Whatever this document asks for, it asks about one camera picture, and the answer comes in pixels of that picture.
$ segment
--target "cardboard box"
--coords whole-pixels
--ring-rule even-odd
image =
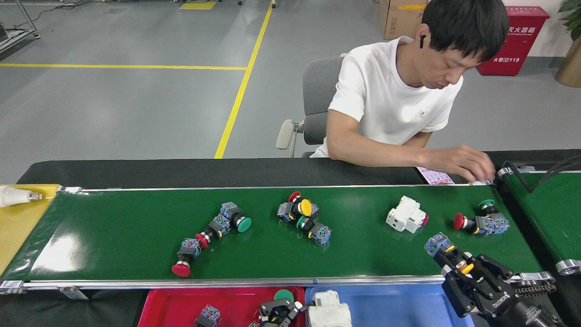
[[[507,39],[494,58],[476,67],[481,75],[516,76],[545,20],[550,17],[536,6],[508,6],[507,13],[510,21]]]
[[[383,38],[415,37],[427,0],[379,0],[378,20]]]

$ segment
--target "green conveyor belt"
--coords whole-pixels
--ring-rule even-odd
[[[332,229],[327,247],[276,217],[280,203],[301,191]],[[385,223],[401,196],[429,216],[416,234]],[[453,218],[481,214],[493,199],[512,227],[486,237],[456,231]],[[188,279],[319,278],[437,275],[426,241],[443,232],[463,251],[485,253],[515,272],[541,267],[497,192],[487,186],[314,187],[264,189],[116,190],[60,193],[10,263],[2,280],[171,280],[185,237],[194,237],[224,202],[252,218],[210,243]]]
[[[533,187],[542,173],[521,173]],[[581,173],[558,173],[529,193],[517,175],[504,175],[525,215],[556,262],[581,260]]]

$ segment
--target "black hair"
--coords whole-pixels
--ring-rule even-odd
[[[432,0],[422,23],[430,28],[430,48],[459,50],[464,57],[480,54],[482,62],[498,53],[508,33],[502,0]]]

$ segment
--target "gray floor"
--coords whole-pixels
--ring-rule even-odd
[[[7,2],[0,2],[0,21],[24,22]],[[33,19],[53,8],[24,4]],[[41,39],[0,55],[0,63],[246,67],[269,5],[224,0],[212,10],[179,10],[166,1],[86,3],[43,13],[35,22]],[[382,41],[377,8],[371,0],[278,1],[224,158],[286,156],[274,145],[284,119],[303,117],[304,67]],[[449,125],[428,146],[581,147],[581,92],[557,83],[550,62],[529,58],[517,77],[468,72]],[[47,160],[214,158],[243,75],[0,67],[0,183]],[[299,139],[297,152],[312,148]]]

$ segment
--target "yellow tray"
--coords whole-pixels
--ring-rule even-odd
[[[0,275],[10,263],[28,234],[42,217],[56,190],[57,184],[9,185],[16,189],[42,193],[42,200],[0,208]]]

